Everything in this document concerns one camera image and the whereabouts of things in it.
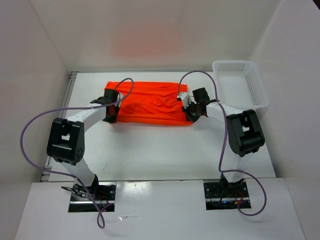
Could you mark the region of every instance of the orange cloth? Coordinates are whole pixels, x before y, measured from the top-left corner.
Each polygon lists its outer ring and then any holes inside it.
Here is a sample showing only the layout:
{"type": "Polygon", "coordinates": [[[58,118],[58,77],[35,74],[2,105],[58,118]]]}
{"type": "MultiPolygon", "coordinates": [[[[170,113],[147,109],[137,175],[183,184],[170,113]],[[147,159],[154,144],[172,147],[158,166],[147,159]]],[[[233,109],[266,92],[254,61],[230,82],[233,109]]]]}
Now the orange cloth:
{"type": "MultiPolygon", "coordinates": [[[[114,89],[118,82],[109,81],[105,89],[114,89]]],[[[123,82],[116,90],[126,95],[131,82],[123,82]]],[[[181,92],[187,91],[182,84],[181,92]]],[[[188,126],[182,112],[182,102],[177,100],[178,83],[135,81],[131,94],[121,103],[117,121],[162,126],[188,126]]]]}

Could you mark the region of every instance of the white wall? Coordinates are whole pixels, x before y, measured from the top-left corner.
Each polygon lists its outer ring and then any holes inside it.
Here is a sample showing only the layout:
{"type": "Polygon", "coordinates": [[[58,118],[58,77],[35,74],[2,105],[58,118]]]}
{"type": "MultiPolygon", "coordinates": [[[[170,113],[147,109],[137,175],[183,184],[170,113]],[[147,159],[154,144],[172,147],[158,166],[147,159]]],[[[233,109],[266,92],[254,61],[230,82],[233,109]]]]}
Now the white wall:
{"type": "Polygon", "coordinates": [[[250,58],[278,0],[31,3],[69,70],[210,70],[250,58]]]}
{"type": "Polygon", "coordinates": [[[278,177],[320,170],[320,10],[312,0],[281,0],[251,58],[270,105],[261,119],[278,177]]]}
{"type": "Polygon", "coordinates": [[[286,178],[295,211],[306,240],[320,239],[320,180],[308,177],[286,178]]]}
{"type": "MultiPolygon", "coordinates": [[[[11,240],[41,175],[20,152],[20,132],[35,114],[62,105],[68,72],[29,1],[0,1],[0,33],[0,238],[11,240]]],[[[27,153],[40,165],[53,117],[36,122],[25,137],[27,153]]]]}

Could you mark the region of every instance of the white basket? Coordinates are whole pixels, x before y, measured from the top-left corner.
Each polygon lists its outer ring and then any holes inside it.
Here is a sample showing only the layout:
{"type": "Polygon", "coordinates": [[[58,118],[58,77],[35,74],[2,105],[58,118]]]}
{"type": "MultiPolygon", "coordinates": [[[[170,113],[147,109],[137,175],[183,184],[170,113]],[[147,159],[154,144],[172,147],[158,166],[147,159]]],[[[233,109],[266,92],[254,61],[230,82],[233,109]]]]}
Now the white basket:
{"type": "Polygon", "coordinates": [[[266,90],[254,62],[214,61],[212,68],[221,103],[240,110],[256,110],[269,105],[266,90]]]}

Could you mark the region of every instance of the white tabletop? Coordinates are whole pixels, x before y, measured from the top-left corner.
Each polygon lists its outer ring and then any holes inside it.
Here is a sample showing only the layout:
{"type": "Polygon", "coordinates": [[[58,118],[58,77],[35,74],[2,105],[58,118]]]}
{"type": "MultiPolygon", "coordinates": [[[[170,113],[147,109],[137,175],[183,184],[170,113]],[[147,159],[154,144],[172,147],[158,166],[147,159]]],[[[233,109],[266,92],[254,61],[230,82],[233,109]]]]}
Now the white tabletop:
{"type": "MultiPolygon", "coordinates": [[[[67,107],[87,107],[104,93],[108,81],[133,78],[135,81],[179,82],[185,72],[78,73],[67,107]]],[[[185,78],[188,91],[205,87],[214,99],[214,87],[202,73],[185,78]]],[[[69,117],[78,111],[68,111],[69,117]]],[[[100,121],[85,133],[84,159],[100,181],[219,179],[218,162],[224,124],[202,116],[185,127],[162,127],[134,123],[109,124],[100,121]]],[[[233,158],[229,145],[225,159],[233,158]]],[[[248,172],[258,178],[275,178],[267,146],[255,153],[248,172]]],[[[52,170],[66,172],[50,161],[52,170]]],[[[70,181],[51,174],[49,181],[70,181]]]]}
{"type": "MultiPolygon", "coordinates": [[[[71,182],[33,183],[15,240],[303,240],[286,181],[264,178],[265,210],[243,216],[237,209],[206,210],[202,180],[118,182],[114,212],[68,213],[71,182]]],[[[254,213],[263,194],[253,179],[247,189],[254,213]]]]}

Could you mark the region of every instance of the cable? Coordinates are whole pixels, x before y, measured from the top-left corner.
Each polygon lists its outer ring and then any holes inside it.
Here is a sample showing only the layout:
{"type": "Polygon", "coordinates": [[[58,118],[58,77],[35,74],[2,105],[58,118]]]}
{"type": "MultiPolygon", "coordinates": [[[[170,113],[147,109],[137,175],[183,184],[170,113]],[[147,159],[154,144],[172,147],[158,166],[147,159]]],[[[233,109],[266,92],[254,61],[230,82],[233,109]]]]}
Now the cable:
{"type": "Polygon", "coordinates": [[[220,200],[219,200],[219,203],[221,203],[222,202],[222,197],[224,196],[224,192],[222,191],[221,192],[221,196],[220,196],[220,200]]]}
{"type": "Polygon", "coordinates": [[[240,200],[240,201],[242,201],[245,196],[242,194],[242,192],[239,191],[239,189],[238,189],[237,191],[238,191],[238,193],[241,195],[241,200],[240,200]]]}
{"type": "Polygon", "coordinates": [[[25,148],[24,148],[24,135],[25,135],[25,132],[27,130],[27,128],[29,127],[29,125],[35,121],[36,119],[40,118],[41,116],[43,115],[46,115],[46,114],[50,114],[50,113],[54,113],[54,112],[60,112],[60,111],[65,111],[65,110],[89,110],[89,109],[99,109],[99,108],[106,108],[106,107],[110,107],[110,106],[113,106],[113,105],[117,105],[118,103],[120,103],[121,101],[123,101],[124,99],[126,99],[130,93],[132,92],[132,90],[134,89],[134,81],[132,78],[128,77],[128,78],[125,78],[123,79],[122,81],[120,81],[118,83],[118,85],[115,87],[117,88],[120,84],[122,84],[124,81],[126,80],[130,80],[132,82],[132,86],[131,86],[131,89],[130,91],[121,99],[113,102],[113,103],[110,103],[110,104],[106,104],[106,105],[101,105],[101,106],[93,106],[93,107],[63,107],[63,108],[56,108],[56,109],[51,109],[51,110],[48,110],[48,111],[44,111],[42,113],[39,113],[38,115],[36,115],[35,117],[33,117],[22,129],[21,131],[21,135],[20,135],[20,149],[21,149],[21,152],[22,152],[22,155],[23,157],[25,158],[25,160],[31,165],[33,166],[34,168],[36,169],[39,169],[39,170],[42,170],[44,172],[48,172],[48,173],[51,173],[51,174],[60,174],[60,175],[64,175],[64,176],[68,176],[68,177],[71,177],[71,178],[74,178],[76,179],[83,187],[83,189],[86,191],[86,193],[88,194],[90,200],[92,201],[95,209],[97,210],[98,212],[98,216],[97,216],[97,219],[96,219],[96,222],[97,222],[97,225],[99,226],[99,228],[101,229],[104,229],[105,226],[106,226],[106,223],[105,223],[105,219],[102,215],[102,210],[106,209],[107,207],[109,207],[110,205],[112,204],[107,204],[105,207],[103,207],[101,210],[98,206],[98,204],[96,203],[95,199],[92,197],[90,191],[88,190],[88,188],[85,186],[85,184],[81,181],[80,178],[78,178],[77,176],[73,175],[73,174],[70,174],[70,173],[65,173],[65,172],[61,172],[61,171],[52,171],[52,170],[49,170],[49,169],[46,169],[42,166],[39,166],[35,163],[33,163],[29,157],[27,156],[26,152],[25,152],[25,148]]]}
{"type": "Polygon", "coordinates": [[[241,171],[241,170],[238,170],[238,169],[229,169],[229,170],[222,170],[222,161],[223,161],[223,158],[224,158],[224,154],[225,154],[225,150],[226,150],[226,145],[227,145],[227,138],[228,138],[228,124],[227,124],[227,114],[226,114],[226,111],[224,109],[224,107],[222,106],[222,104],[220,103],[220,100],[218,99],[218,92],[217,92],[217,86],[216,86],[216,83],[215,83],[215,80],[212,78],[212,76],[210,76],[207,72],[205,71],[201,71],[201,70],[194,70],[194,71],[190,71],[190,72],[187,72],[185,75],[183,75],[183,77],[181,78],[180,82],[179,82],[179,86],[178,86],[178,95],[180,93],[180,86],[181,86],[181,82],[183,81],[183,79],[189,75],[189,74],[192,74],[192,73],[203,73],[205,75],[207,75],[213,85],[214,85],[214,93],[215,93],[215,99],[218,103],[218,105],[220,106],[221,110],[222,110],[222,113],[223,113],[223,118],[224,118],[224,139],[223,139],[223,144],[222,144],[222,149],[221,149],[221,154],[220,154],[220,160],[219,160],[219,165],[218,165],[218,170],[220,173],[224,174],[224,173],[230,173],[230,172],[238,172],[238,173],[243,173],[243,174],[246,174],[248,176],[250,176],[251,178],[253,178],[258,184],[259,186],[261,187],[261,190],[263,192],[263,196],[264,196],[264,203],[263,203],[263,206],[262,208],[255,212],[255,213],[245,213],[243,212],[242,210],[240,210],[240,205],[245,203],[245,202],[248,202],[249,200],[243,200],[241,201],[240,203],[237,204],[237,208],[239,210],[240,213],[242,213],[243,215],[246,215],[246,216],[256,216],[258,214],[260,214],[266,207],[267,205],[267,194],[266,194],[266,191],[265,191],[265,188],[264,186],[262,186],[261,182],[255,177],[253,176],[251,173],[249,172],[246,172],[246,171],[241,171]]]}

